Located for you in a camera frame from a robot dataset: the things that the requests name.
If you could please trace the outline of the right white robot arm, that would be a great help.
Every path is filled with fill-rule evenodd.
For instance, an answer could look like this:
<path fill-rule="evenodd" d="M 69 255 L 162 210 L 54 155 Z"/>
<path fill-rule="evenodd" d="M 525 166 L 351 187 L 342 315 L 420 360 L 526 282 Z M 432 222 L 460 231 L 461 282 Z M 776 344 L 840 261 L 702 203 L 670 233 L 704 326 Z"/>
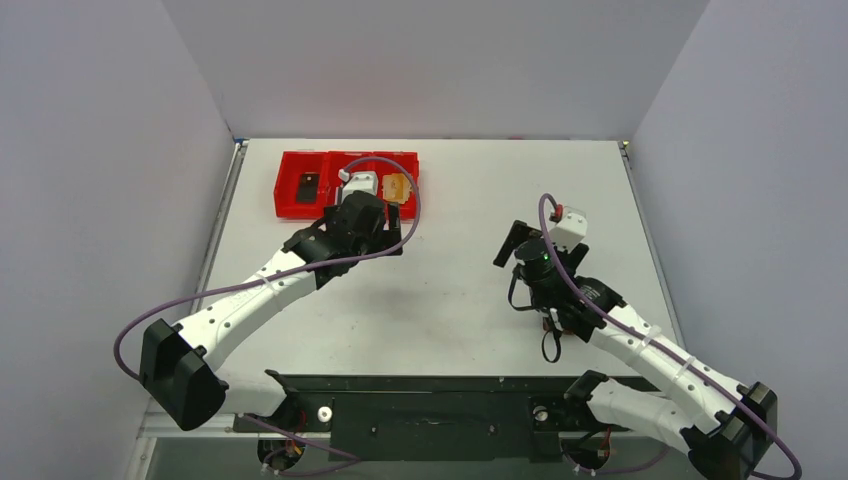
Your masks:
<path fill-rule="evenodd" d="M 578 427 L 615 425 L 658 440 L 685 454 L 706 479 L 747 479 L 773 445 L 777 396 L 766 385 L 745 385 L 720 374 L 671 342 L 621 295 L 575 269 L 588 247 L 550 251 L 541 230 L 513 222 L 493 263 L 515 259 L 510 283 L 524 283 L 526 310 L 540 314 L 561 357 L 571 335 L 639 373 L 658 395 L 627 387 L 588 370 L 564 395 L 566 418 Z"/>

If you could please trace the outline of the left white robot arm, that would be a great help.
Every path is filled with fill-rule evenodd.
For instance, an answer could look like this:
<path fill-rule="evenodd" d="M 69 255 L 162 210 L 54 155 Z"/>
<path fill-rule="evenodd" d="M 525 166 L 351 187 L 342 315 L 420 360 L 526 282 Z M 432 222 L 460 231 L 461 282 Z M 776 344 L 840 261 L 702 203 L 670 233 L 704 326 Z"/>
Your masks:
<path fill-rule="evenodd" d="M 225 372 L 225 360 L 295 301 L 346 274 L 360 256 L 402 249 L 400 207 L 356 191 L 297 231 L 235 292 L 172 324 L 144 331 L 139 382 L 183 431 L 217 414 L 259 415 L 272 429 L 291 427 L 298 402 L 271 370 Z"/>

